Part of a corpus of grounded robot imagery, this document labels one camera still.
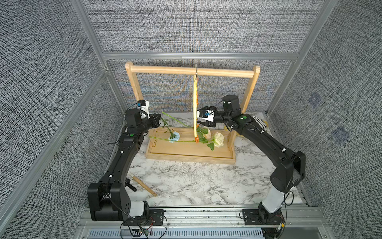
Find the wooden hanging rack frame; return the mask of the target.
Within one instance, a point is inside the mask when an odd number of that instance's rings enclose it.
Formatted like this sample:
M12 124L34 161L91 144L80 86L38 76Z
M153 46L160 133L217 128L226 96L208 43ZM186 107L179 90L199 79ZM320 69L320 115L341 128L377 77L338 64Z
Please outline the wooden hanging rack frame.
M138 73L167 74L167 75L190 75L194 77L195 67L160 67L160 66L138 66L132 62L126 62L125 69L128 74L136 100L142 100L143 95L137 79ZM254 66L251 71L244 70L223 70L208 69L198 67L198 77L236 77L247 78L249 80L245 90L244 98L240 103L242 113L245 113L249 105L252 93L258 81L261 68ZM190 128L177 127L175 129L180 134L180 140L194 140L194 133ZM211 151L208 146L202 143L170 143L161 140L150 139L146 151L146 157L157 160L173 160L186 162L205 162L215 164L234 164L236 162L234 141L236 132L227 130L212 130L212 134L221 133L224 136L223 147ZM151 129L149 137L166 138L169 136L164 129Z

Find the yellow plastic clip hanger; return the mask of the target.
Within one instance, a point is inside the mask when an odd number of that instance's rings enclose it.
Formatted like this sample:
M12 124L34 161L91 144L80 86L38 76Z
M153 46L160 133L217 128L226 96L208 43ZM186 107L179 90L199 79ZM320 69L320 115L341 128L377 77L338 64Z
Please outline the yellow plastic clip hanger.
M198 106L198 65L195 65L195 75L193 77L193 131L194 137L198 137L197 132L197 106Z

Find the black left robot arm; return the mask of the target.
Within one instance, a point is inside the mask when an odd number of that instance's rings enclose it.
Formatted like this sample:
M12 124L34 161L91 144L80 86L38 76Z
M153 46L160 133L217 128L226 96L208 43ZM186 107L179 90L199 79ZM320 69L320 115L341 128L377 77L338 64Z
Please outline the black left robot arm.
M160 126L160 114L148 114L140 109L125 112L125 128L117 142L118 150L97 183L87 189L90 215L93 221L133 221L149 219L146 201L131 201L126 192L127 174L145 134Z

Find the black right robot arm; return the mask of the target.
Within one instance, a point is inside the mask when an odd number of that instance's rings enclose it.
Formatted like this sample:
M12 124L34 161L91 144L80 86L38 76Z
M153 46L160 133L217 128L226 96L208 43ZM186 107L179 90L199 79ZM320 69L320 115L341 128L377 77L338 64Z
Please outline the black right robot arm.
M223 110L212 107L213 121L223 123L228 130L234 130L254 143L276 167L270 176L271 189L259 204L258 215L266 222L280 213L286 196L305 178L306 156L294 152L268 134L254 117L242 113L239 99L235 95L223 97Z

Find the peach rose with stem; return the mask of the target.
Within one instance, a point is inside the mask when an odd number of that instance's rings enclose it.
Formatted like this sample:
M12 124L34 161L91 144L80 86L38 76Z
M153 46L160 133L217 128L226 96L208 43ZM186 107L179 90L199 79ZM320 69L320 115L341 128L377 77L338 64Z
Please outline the peach rose with stem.
M162 112L161 117L169 121L169 125L170 125L171 129L173 127L173 122L174 122L176 124L176 126L182 126L183 128L190 128L193 131L193 122L192 123L182 122L180 119L173 117L170 114L165 113L165 112ZM198 134L203 133L203 134L207 134L208 137L211 136L211 131L208 127L202 126L198 123L197 123L197 126L198 126L198 128L197 128Z

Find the white patterned plate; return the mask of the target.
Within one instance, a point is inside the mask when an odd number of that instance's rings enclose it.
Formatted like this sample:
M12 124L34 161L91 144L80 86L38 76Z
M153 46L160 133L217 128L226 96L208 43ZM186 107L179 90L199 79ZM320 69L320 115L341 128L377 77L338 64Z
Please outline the white patterned plate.
M261 127L261 129L265 132L268 131L268 124L266 121L262 120L261 118L257 116L252 116L252 118L255 120L255 122Z

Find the black scoop tool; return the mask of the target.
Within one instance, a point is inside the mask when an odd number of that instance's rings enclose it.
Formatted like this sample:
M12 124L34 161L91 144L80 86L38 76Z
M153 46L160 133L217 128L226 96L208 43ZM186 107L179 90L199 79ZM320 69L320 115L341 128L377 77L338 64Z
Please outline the black scoop tool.
M131 182L131 180L130 180L129 178L126 178L126 179L125 179L124 186L125 186L125 187L128 187L128 188L131 189L133 192L136 192L137 189L136 189L133 185L131 185L130 182Z

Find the white rose with stem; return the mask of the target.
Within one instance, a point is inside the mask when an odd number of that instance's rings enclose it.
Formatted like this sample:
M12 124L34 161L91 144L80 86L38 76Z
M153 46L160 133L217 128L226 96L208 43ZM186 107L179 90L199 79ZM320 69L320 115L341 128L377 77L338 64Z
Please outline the white rose with stem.
M210 137L208 137L207 134L199 133L198 137L200 139L199 143L205 144L206 146L210 148L211 151L214 151L216 148L223 147L224 145L224 136L223 134L219 132L215 135L211 135ZM153 137L153 136L150 136L149 138L154 140L169 142L168 139L166 138L159 138L159 137ZM195 139L194 140L179 140L177 142L196 143Z

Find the green leafy sprig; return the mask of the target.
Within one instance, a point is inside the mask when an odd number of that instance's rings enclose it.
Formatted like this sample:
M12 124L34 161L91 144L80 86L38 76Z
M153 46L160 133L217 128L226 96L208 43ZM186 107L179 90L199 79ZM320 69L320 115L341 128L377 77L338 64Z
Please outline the green leafy sprig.
M169 133L169 142L177 142L180 140L180 134L170 128L169 121L167 119L161 118L161 128L165 129L165 133Z

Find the wooden handled spatula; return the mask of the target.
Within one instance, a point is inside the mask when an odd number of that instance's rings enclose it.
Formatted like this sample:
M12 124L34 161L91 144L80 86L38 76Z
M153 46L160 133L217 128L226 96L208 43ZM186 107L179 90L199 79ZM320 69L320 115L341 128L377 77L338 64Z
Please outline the wooden handled spatula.
M132 176L132 179L134 181L136 181L141 187L143 187L147 192L149 192L151 195L153 195L154 197L157 197L157 194L149 187L147 186L145 183L143 183L138 177L136 176Z

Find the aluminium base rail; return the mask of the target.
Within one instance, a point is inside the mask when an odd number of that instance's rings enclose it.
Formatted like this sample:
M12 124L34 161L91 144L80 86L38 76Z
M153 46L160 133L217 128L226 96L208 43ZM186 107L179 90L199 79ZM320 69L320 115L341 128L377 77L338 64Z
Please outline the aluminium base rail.
M85 210L76 239L333 239L322 210L305 205L282 209L272 223L255 221L255 207L187 206L158 207L157 223L149 223L143 235L136 226L121 222L94 222Z

